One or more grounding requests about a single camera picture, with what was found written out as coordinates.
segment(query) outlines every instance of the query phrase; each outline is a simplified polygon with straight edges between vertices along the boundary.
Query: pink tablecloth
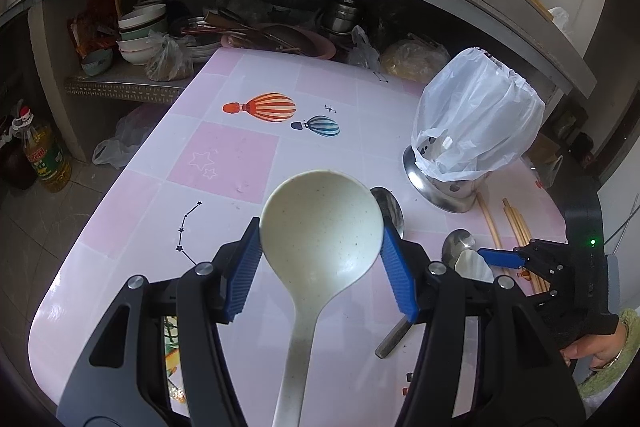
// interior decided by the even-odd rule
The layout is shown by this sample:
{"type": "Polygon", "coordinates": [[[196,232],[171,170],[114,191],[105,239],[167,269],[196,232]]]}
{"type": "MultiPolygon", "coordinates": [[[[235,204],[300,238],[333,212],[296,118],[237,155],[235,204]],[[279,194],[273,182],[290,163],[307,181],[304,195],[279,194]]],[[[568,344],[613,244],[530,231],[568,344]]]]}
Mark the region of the pink tablecloth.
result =
{"type": "MultiPolygon", "coordinates": [[[[404,213],[405,238],[423,245],[432,259],[440,258],[444,238],[457,228],[493,247],[477,205],[466,214],[444,212],[404,174],[401,157],[420,93],[414,82],[333,62],[216,52],[105,196],[44,298],[29,340],[41,388],[60,400],[84,343],[130,275],[172,279],[193,266],[190,259],[210,260],[259,216],[271,191],[298,172],[334,169],[369,187],[389,188],[404,213]],[[276,95],[262,96],[268,93],[276,95]],[[239,112],[223,110],[234,102],[239,112]],[[336,128],[339,134],[327,136],[336,128]]],[[[561,215],[523,163],[492,174],[482,192],[505,248],[516,242],[502,211],[504,197],[534,237],[564,241],[561,215]]],[[[518,283],[530,293],[529,283],[518,283]]],[[[412,328],[386,360],[374,349],[400,317],[380,260],[329,303],[314,340],[303,426],[393,425],[423,327],[412,328]]],[[[250,426],[271,423],[292,319],[289,295],[263,259],[244,312],[220,328],[250,426]]],[[[472,338],[459,412],[468,407],[473,386],[472,338]]]]}

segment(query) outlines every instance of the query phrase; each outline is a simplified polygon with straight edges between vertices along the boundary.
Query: tiled floor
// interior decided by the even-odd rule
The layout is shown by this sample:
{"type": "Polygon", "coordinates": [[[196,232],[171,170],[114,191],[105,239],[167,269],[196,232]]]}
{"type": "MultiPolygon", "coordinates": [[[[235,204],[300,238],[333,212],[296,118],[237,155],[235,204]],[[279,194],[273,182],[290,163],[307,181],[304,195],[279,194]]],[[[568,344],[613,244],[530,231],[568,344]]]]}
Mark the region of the tiled floor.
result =
{"type": "Polygon", "coordinates": [[[71,182],[57,194],[39,182],[24,191],[0,190],[0,344],[50,410],[54,405],[38,388],[29,366],[31,321],[66,254],[118,174],[110,166],[74,162],[71,182]]]}

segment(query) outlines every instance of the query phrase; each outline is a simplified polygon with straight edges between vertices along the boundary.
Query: wooden chopstick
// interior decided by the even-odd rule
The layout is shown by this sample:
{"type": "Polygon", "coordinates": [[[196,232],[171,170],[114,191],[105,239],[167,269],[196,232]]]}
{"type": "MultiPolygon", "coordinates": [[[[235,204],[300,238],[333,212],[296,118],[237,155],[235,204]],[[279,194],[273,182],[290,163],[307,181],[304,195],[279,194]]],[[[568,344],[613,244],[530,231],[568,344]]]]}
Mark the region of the wooden chopstick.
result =
{"type": "MultiPolygon", "coordinates": [[[[491,237],[494,240],[495,248],[497,248],[498,250],[502,250],[502,241],[500,241],[498,230],[495,227],[494,218],[491,216],[489,208],[486,206],[486,203],[484,203],[484,198],[482,197],[482,194],[480,194],[480,192],[476,194],[476,199],[478,200],[478,206],[480,207],[480,210],[482,210],[482,214],[484,215],[484,220],[489,227],[489,232],[491,233],[491,237]]],[[[502,268],[501,270],[505,275],[509,274],[506,268],[502,268]]]]}
{"type": "MultiPolygon", "coordinates": [[[[521,247],[526,247],[531,240],[531,232],[529,230],[529,227],[527,226],[527,223],[525,223],[524,218],[518,212],[518,210],[509,204],[507,198],[504,198],[502,200],[502,203],[504,204],[504,213],[507,215],[507,219],[509,220],[509,224],[511,225],[511,230],[513,230],[518,244],[521,247]]],[[[529,273],[531,275],[531,285],[533,286],[533,291],[535,293],[544,293],[548,289],[546,286],[546,281],[532,272],[529,273]]]]}

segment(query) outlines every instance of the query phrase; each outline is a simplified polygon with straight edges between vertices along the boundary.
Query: human hand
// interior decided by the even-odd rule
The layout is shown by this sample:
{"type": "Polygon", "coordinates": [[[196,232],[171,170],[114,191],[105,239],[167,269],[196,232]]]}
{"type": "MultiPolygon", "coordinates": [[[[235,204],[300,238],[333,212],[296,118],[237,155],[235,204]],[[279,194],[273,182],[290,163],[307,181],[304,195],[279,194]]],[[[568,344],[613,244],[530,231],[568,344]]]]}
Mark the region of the human hand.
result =
{"type": "Polygon", "coordinates": [[[615,359],[626,342],[626,326],[618,321],[613,335],[585,335],[560,350],[566,365],[571,359],[581,359],[593,355],[590,367],[598,369],[615,359]]]}

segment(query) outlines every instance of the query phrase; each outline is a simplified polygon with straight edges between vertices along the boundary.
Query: ladle handle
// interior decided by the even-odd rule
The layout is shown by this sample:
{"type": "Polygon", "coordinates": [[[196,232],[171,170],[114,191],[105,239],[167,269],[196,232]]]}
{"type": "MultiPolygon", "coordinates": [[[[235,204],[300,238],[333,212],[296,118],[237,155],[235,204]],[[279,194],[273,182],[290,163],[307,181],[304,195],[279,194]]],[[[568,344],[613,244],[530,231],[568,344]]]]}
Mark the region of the ladle handle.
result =
{"type": "Polygon", "coordinates": [[[318,314],[296,311],[272,427],[298,427],[300,423],[317,321],[318,314]]]}

